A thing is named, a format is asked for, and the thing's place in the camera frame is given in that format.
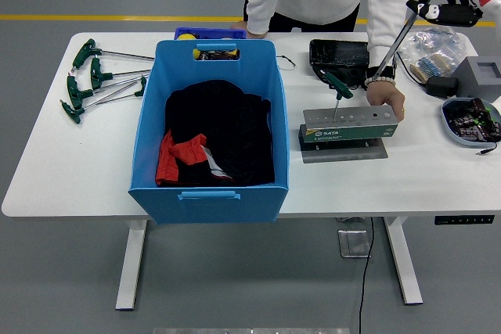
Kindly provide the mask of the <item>person's left hand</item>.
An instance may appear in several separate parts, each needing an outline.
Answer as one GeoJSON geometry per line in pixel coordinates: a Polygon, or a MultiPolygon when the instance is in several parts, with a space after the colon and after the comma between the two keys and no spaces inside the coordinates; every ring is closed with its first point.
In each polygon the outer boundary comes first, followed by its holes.
{"type": "Polygon", "coordinates": [[[368,83],[366,98],[371,106],[389,105],[398,122],[405,116],[405,96],[389,81],[368,83]]]}

